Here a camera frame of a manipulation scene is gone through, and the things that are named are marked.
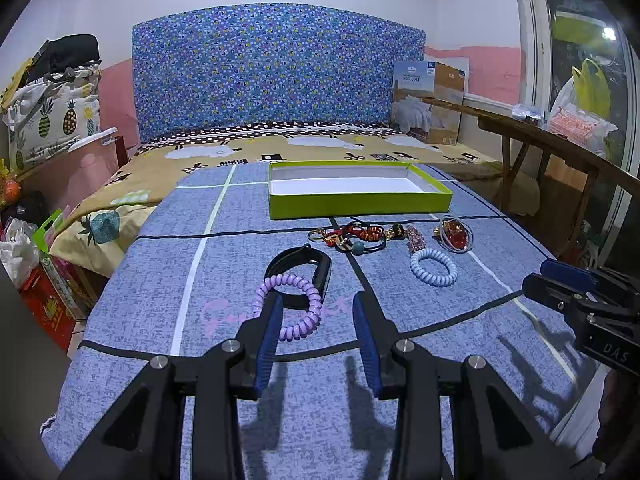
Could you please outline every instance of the blue spiral hair tie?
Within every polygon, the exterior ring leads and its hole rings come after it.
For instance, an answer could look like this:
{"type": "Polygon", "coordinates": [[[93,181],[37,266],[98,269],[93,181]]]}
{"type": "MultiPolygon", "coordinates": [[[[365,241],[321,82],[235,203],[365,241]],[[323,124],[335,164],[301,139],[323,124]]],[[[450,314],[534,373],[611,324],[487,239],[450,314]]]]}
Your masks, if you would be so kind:
{"type": "Polygon", "coordinates": [[[458,268],[456,264],[446,254],[441,253],[435,249],[420,249],[411,256],[411,270],[415,277],[433,286],[449,286],[453,285],[458,279],[458,268]],[[436,260],[440,262],[449,271],[447,276],[439,276],[436,274],[430,274],[420,266],[420,261],[425,259],[436,260]]]}

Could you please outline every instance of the pineapple print bag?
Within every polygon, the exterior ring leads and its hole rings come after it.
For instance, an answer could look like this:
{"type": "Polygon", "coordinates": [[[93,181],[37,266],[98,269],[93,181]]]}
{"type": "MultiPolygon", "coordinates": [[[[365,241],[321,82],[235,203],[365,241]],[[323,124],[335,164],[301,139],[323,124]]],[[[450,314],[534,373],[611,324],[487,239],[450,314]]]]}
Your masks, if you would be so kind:
{"type": "Polygon", "coordinates": [[[9,131],[9,164],[17,174],[100,131],[98,83],[94,66],[66,69],[20,88],[2,121],[9,131]]]}

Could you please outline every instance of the blue gripper pad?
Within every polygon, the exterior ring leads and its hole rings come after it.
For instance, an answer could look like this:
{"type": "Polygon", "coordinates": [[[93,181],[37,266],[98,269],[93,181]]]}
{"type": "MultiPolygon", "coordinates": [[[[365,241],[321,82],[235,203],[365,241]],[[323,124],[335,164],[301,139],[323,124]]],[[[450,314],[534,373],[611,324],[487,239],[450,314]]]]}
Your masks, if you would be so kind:
{"type": "Polygon", "coordinates": [[[380,378],[380,358],[378,348],[373,341],[369,322],[364,315],[364,310],[358,295],[353,297],[353,326],[356,329],[360,358],[364,367],[367,384],[372,389],[373,395],[378,398],[382,393],[382,379],[380,378]]]}
{"type": "Polygon", "coordinates": [[[598,281],[588,270],[579,269],[557,260],[545,260],[540,265],[540,275],[556,282],[564,283],[578,292],[586,293],[597,289],[598,281]]]}
{"type": "Polygon", "coordinates": [[[273,368],[276,347],[278,346],[278,335],[282,326],[282,308],[282,297],[278,295],[271,309],[267,329],[264,331],[258,356],[255,360],[254,390],[257,397],[261,397],[262,392],[269,385],[269,377],[271,377],[271,369],[273,368]]]}

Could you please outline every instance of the pink storage box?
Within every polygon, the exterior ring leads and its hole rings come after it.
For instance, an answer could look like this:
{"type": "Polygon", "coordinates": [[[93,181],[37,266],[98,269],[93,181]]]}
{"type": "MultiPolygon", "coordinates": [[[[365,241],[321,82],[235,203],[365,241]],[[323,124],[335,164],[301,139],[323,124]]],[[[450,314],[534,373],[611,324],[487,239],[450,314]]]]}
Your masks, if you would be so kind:
{"type": "Polygon", "coordinates": [[[51,211],[72,210],[118,171],[117,128],[85,137],[20,177],[23,192],[39,191],[51,211]]]}

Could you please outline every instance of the polka dot fabric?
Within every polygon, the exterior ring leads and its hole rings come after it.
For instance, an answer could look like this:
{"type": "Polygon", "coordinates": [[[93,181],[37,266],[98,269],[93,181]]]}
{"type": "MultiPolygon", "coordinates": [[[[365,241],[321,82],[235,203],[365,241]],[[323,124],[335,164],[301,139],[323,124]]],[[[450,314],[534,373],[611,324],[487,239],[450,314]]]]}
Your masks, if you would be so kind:
{"type": "Polygon", "coordinates": [[[425,33],[302,4],[172,14],[133,28],[140,137],[259,121],[388,123],[396,60],[425,33]]]}

